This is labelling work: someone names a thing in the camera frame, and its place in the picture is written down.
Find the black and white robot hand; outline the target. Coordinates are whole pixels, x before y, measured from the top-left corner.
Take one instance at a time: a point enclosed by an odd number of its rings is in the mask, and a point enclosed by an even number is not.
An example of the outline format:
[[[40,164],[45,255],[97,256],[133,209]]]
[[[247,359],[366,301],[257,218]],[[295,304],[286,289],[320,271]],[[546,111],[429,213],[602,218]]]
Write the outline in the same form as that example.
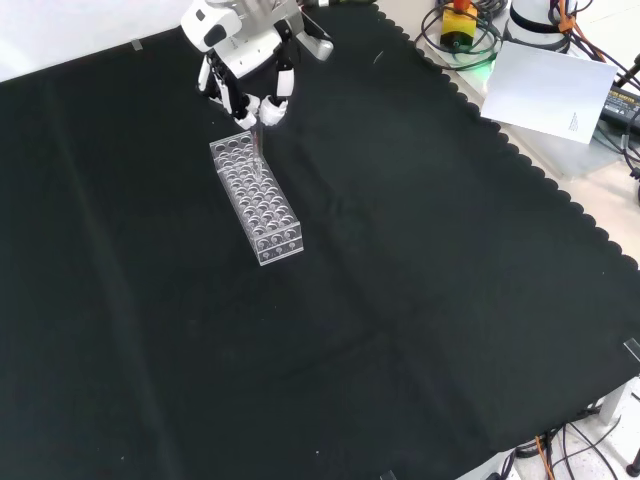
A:
[[[221,106],[242,129],[275,125],[284,117],[295,85],[287,46],[302,31],[295,1],[194,1],[182,15],[186,39],[202,55],[199,94]],[[276,91],[261,99],[239,81],[276,64]]]

